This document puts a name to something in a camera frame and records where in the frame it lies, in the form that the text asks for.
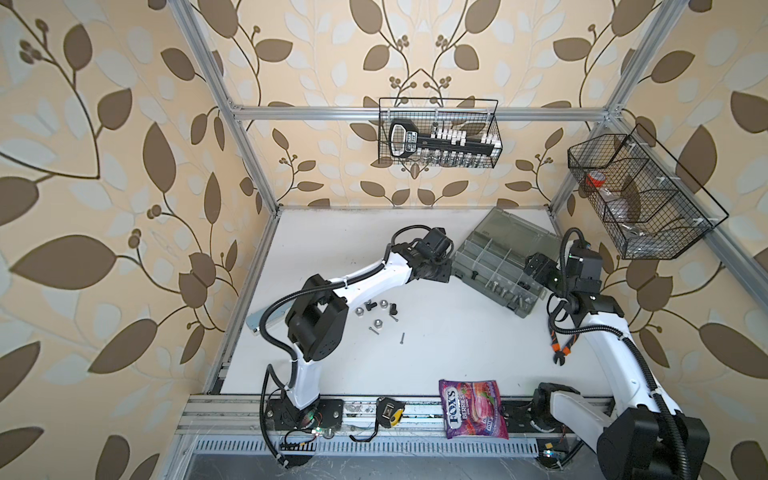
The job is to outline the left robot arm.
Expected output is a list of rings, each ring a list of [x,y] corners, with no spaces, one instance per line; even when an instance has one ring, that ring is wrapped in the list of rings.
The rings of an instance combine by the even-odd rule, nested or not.
[[[319,423],[321,361],[340,345],[351,311],[413,281],[448,282],[453,251],[444,228],[409,225],[393,234],[382,259],[339,278],[315,274],[266,307],[254,331],[290,358],[285,382],[273,366],[266,367],[265,380],[280,392],[270,409],[276,426],[292,430]]]

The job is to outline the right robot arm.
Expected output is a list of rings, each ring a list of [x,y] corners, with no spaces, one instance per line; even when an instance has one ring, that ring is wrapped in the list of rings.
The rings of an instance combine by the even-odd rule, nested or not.
[[[540,430],[563,425],[597,456],[606,479],[695,479],[710,434],[666,393],[634,342],[616,300],[601,292],[601,256],[583,238],[563,241],[559,258],[526,259],[524,272],[558,304],[548,315],[552,337],[589,341],[614,400],[607,414],[575,389],[542,382],[534,391],[531,423]]]

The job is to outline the grey plastic organizer box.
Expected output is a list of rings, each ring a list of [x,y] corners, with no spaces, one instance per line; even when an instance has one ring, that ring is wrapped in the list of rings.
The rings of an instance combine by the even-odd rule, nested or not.
[[[452,274],[524,318],[544,290],[524,272],[526,261],[538,253],[555,261],[559,246],[555,234],[494,207],[454,254]]]

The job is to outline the orange black pliers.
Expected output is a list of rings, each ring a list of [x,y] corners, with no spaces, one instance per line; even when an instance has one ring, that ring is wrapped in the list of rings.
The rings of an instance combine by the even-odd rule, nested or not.
[[[579,334],[571,334],[564,343],[560,342],[558,332],[554,326],[559,325],[569,317],[570,315],[567,313],[563,313],[562,315],[550,313],[548,318],[548,330],[553,350],[553,362],[558,366],[563,366],[565,364],[566,357],[571,353],[574,344],[580,337]]]

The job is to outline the purple Fox's candy bag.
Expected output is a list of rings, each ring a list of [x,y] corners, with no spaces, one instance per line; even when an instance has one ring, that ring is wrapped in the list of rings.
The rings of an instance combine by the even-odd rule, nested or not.
[[[447,439],[469,436],[509,438],[496,381],[442,379],[438,385]]]

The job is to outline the yellow black tape measure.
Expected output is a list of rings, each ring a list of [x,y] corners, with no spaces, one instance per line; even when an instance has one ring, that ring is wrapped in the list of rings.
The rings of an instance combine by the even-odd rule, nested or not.
[[[373,432],[365,438],[349,435],[349,439],[356,443],[370,443],[378,435],[379,429],[390,429],[397,426],[404,414],[406,403],[392,397],[379,397],[376,401],[376,415]]]

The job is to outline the light blue flat case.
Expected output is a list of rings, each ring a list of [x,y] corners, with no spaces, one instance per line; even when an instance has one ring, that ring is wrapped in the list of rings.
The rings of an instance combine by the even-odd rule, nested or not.
[[[261,318],[266,312],[265,309],[249,313],[245,318],[245,325],[248,327],[248,329],[253,334],[259,334],[260,333],[260,324],[261,324]],[[276,310],[274,313],[272,313],[266,320],[265,324],[267,327],[272,327],[273,325],[276,325],[280,322],[283,322],[285,319],[285,315],[287,313],[286,309],[279,309]]]

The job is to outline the socket set on black rail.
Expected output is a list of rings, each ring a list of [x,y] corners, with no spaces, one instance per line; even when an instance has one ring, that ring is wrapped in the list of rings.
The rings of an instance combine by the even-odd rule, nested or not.
[[[439,124],[422,132],[407,119],[390,123],[383,146],[393,160],[443,168],[493,168],[503,150],[497,134],[483,133],[479,138],[472,138],[464,130]]]

